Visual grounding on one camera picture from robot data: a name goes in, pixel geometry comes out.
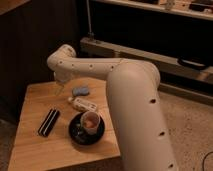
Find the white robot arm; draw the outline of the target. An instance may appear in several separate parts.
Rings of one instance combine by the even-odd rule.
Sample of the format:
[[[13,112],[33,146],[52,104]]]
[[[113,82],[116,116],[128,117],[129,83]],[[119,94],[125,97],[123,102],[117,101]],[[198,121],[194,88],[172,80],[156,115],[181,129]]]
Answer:
[[[161,110],[160,73],[151,62],[78,58],[64,44],[47,58],[57,83],[73,74],[106,82],[106,98],[125,171],[179,171]]]

